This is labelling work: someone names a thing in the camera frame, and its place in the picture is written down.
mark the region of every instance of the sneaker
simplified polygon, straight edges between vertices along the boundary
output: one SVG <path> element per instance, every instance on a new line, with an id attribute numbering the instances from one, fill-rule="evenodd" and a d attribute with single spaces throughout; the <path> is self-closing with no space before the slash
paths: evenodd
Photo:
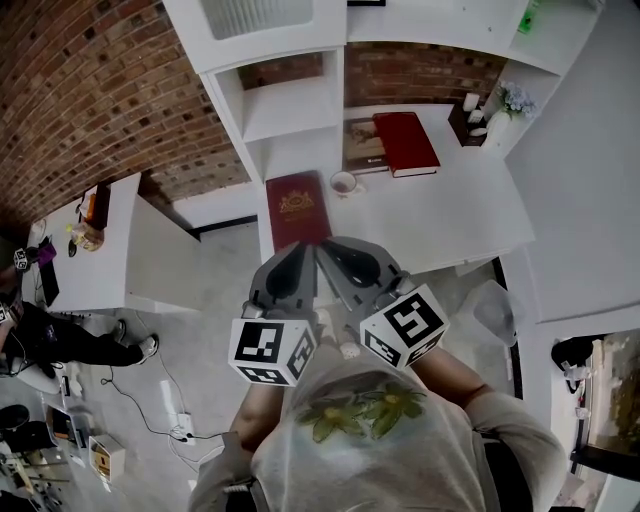
<path id="1" fill-rule="evenodd" d="M 159 341 L 158 337 L 155 334 L 151 336 L 147 336 L 144 340 L 140 342 L 138 347 L 142 350 L 142 359 L 138 362 L 138 364 L 144 363 L 147 359 L 154 356 L 158 351 Z"/>
<path id="2" fill-rule="evenodd" d="M 127 324 L 124 320 L 118 320 L 118 323 L 113 328 L 113 331 L 111 331 L 111 336 L 113 336 L 113 339 L 116 343 L 122 343 L 122 340 L 124 340 L 126 334 Z"/>

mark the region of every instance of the small box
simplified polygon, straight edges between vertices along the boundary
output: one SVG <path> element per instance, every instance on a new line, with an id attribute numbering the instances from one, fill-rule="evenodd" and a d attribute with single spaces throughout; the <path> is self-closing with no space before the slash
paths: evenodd
<path id="1" fill-rule="evenodd" d="M 449 320 L 426 284 L 360 323 L 360 343 L 394 368 L 410 366 L 438 344 Z"/>
<path id="2" fill-rule="evenodd" d="M 10 318 L 11 316 L 9 316 L 9 310 L 5 309 L 4 304 L 0 303 L 0 324 L 5 323 Z"/>
<path id="3" fill-rule="evenodd" d="M 126 450 L 109 435 L 89 438 L 89 463 L 98 475 L 111 483 L 124 474 Z"/>
<path id="4" fill-rule="evenodd" d="M 478 137 L 472 137 L 469 135 L 469 128 L 486 128 L 487 121 L 486 119 L 482 119 L 479 123 L 468 125 L 467 117 L 468 113 L 462 110 L 460 105 L 454 105 L 451 109 L 451 114 L 449 114 L 449 124 L 451 128 L 453 128 L 453 132 L 458 137 L 458 141 L 460 141 L 461 146 L 482 146 L 484 141 L 487 139 L 487 135 L 480 135 Z"/>
<path id="5" fill-rule="evenodd" d="M 13 253 L 13 264 L 17 270 L 27 270 L 29 260 L 27 259 L 27 253 L 24 249 L 18 249 Z"/>
<path id="6" fill-rule="evenodd" d="M 235 319 L 229 364 L 249 382 L 295 386 L 317 346 L 306 320 Z"/>

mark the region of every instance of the gold emblem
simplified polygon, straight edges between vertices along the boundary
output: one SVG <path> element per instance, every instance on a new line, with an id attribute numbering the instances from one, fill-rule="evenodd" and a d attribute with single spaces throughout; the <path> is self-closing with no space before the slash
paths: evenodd
<path id="1" fill-rule="evenodd" d="M 282 198 L 280 213 L 299 212 L 314 206 L 313 199 L 309 197 L 309 192 L 303 194 L 299 190 L 292 190 Z"/>

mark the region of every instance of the white shelving unit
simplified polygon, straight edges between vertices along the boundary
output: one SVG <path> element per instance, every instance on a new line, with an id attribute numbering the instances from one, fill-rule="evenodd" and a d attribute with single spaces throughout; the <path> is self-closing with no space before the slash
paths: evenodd
<path id="1" fill-rule="evenodd" d="M 528 0 L 387 0 L 386 7 L 349 9 L 345 0 L 165 3 L 254 183 L 255 194 L 244 197 L 258 212 L 263 260 L 273 254 L 265 181 L 314 169 L 333 233 L 385 246 L 412 273 L 498 256 L 534 239 L 504 158 L 535 119 L 515 120 L 497 147 L 483 150 L 460 147 L 447 122 L 450 106 L 345 111 L 344 45 L 404 41 L 504 56 L 500 79 L 522 85 L 544 107 L 598 19 L 588 0 L 543 0 L 529 34 L 518 32 Z M 239 67 L 311 52 L 322 52 L 321 76 L 243 89 Z M 328 180 L 342 169 L 344 119 L 402 110 L 418 113 L 442 163 L 438 174 L 365 176 L 366 193 L 339 199 Z"/>
<path id="2" fill-rule="evenodd" d="M 344 0 L 167 0 L 164 4 L 196 73 L 346 43 Z"/>

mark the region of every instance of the bottle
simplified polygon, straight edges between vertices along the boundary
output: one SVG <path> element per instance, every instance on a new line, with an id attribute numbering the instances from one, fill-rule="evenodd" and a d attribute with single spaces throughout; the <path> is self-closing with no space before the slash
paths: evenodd
<path id="1" fill-rule="evenodd" d="M 68 224 L 67 233 L 71 234 L 74 244 L 90 252 L 97 251 L 104 243 L 104 232 L 92 228 L 84 221 L 75 226 Z"/>

